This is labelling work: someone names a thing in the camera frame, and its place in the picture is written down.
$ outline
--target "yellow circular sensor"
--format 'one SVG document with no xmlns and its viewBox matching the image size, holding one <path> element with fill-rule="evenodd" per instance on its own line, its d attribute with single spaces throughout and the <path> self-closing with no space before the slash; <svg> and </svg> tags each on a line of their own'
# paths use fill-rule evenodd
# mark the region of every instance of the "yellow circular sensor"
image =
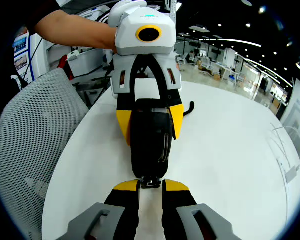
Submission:
<svg viewBox="0 0 300 240">
<path fill-rule="evenodd" d="M 141 42 L 151 43 L 161 37 L 161 28 L 155 25 L 144 25 L 139 27 L 135 36 Z"/>
</svg>

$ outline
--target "white robot body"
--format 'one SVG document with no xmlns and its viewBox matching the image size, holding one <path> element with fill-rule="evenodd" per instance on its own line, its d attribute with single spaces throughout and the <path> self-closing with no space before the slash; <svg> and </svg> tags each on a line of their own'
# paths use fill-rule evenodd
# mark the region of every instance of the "white robot body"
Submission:
<svg viewBox="0 0 300 240">
<path fill-rule="evenodd" d="M 174 50 L 176 24 L 167 15 L 149 7 L 134 7 L 121 19 L 115 36 L 119 55 L 170 54 Z"/>
<path fill-rule="evenodd" d="M 131 72 L 138 55 L 155 58 L 168 90 L 182 88 L 174 53 L 176 24 L 169 16 L 147 7 L 146 1 L 123 0 L 111 9 L 108 24 L 112 28 L 117 27 L 117 54 L 113 56 L 114 73 L 111 78 L 115 98 L 118 94 L 130 93 Z"/>
</svg>

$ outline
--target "black cable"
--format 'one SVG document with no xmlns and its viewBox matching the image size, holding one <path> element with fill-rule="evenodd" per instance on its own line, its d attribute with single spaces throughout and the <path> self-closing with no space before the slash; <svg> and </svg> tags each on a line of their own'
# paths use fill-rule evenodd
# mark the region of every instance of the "black cable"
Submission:
<svg viewBox="0 0 300 240">
<path fill-rule="evenodd" d="M 105 73 L 105 75 L 104 75 L 104 78 L 106 78 L 113 70 L 115 70 L 115 67 L 114 67 L 114 60 L 112 60 L 110 63 L 109 63 L 109 66 L 108 66 L 108 69 L 107 69 L 107 71 L 106 71 L 106 73 Z M 99 96 L 96 98 L 96 100 L 94 101 L 94 103 L 93 103 L 93 105 L 95 105 L 95 103 L 99 100 L 99 98 L 101 97 L 101 95 L 104 93 L 104 91 L 106 90 L 106 89 L 108 89 L 107 87 L 108 87 L 108 84 L 109 83 L 107 83 L 105 86 L 104 86 L 104 88 L 102 89 L 102 91 L 100 92 L 100 94 L 99 94 Z"/>
<path fill-rule="evenodd" d="M 185 111 L 183 113 L 183 116 L 187 116 L 188 114 L 192 113 L 192 111 L 195 109 L 195 102 L 194 101 L 191 101 L 190 102 L 190 107 L 189 107 L 189 110 L 188 111 Z"/>
<path fill-rule="evenodd" d="M 24 74 L 24 77 L 23 77 L 23 81 L 25 81 L 25 79 L 26 79 L 27 72 L 28 72 L 28 69 L 29 69 L 30 64 L 31 64 L 31 62 L 32 62 L 32 59 L 34 58 L 34 56 L 35 56 L 35 54 L 36 54 L 36 52 L 37 52 L 37 50 L 38 50 L 38 47 L 40 46 L 42 40 L 43 40 L 43 38 L 41 38 L 41 40 L 40 40 L 38 46 L 36 46 L 36 48 L 35 48 L 35 50 L 34 50 L 34 52 L 33 52 L 33 54 L 32 54 L 32 57 L 31 57 L 31 59 L 30 59 L 30 61 L 29 61 L 29 64 L 28 64 L 28 67 L 27 67 L 26 70 L 25 70 L 25 74 Z"/>
</svg>

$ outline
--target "desk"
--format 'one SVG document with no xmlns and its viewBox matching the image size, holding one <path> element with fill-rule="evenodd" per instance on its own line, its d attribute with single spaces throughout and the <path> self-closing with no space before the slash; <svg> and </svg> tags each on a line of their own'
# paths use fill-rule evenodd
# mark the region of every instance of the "desk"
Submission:
<svg viewBox="0 0 300 240">
<path fill-rule="evenodd" d="M 137 98 L 159 97 L 154 79 L 138 79 L 135 89 Z M 271 123 L 281 123 L 266 107 L 218 88 L 183 82 L 180 96 L 185 110 L 190 101 L 195 109 L 184 118 L 180 138 L 172 142 L 164 178 L 188 186 L 198 204 L 207 204 L 230 221 L 243 240 L 273 239 L 300 199 L 300 170 L 286 185 L 276 158 L 283 168 L 288 163 L 271 140 Z M 135 179 L 116 105 L 109 89 L 64 149 L 45 198 L 44 240 L 62 236 L 72 219 L 103 203 L 115 185 Z M 289 135 L 279 133 L 290 164 L 299 165 Z M 165 239 L 161 208 L 162 188 L 140 190 L 135 239 Z"/>
<path fill-rule="evenodd" d="M 223 74 L 221 80 L 224 80 L 225 75 L 226 75 L 226 72 L 228 71 L 229 73 L 233 73 L 233 74 L 235 75 L 235 80 L 234 80 L 234 81 L 235 81 L 235 82 L 237 81 L 237 75 L 238 75 L 237 72 L 232 71 L 230 68 L 228 68 L 228 67 L 226 67 L 226 66 L 223 66 L 223 65 L 221 65 L 221 64 L 218 64 L 218 63 L 216 63 L 216 62 L 211 62 L 211 64 L 217 66 L 219 69 L 224 69 L 224 74 Z"/>
</svg>

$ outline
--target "poster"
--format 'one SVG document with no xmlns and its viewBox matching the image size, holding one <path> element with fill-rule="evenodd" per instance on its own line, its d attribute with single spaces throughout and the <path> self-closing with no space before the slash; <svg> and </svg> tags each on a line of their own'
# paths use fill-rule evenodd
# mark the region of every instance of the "poster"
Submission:
<svg viewBox="0 0 300 240">
<path fill-rule="evenodd" d="M 31 83 L 33 79 L 31 57 L 30 57 L 30 36 L 29 32 L 19 35 L 13 43 L 14 48 L 14 66 L 18 71 L 20 77 L 24 79 L 28 84 Z"/>
<path fill-rule="evenodd" d="M 29 33 L 18 36 L 12 45 L 14 48 L 14 56 L 27 51 L 29 49 Z"/>
</svg>

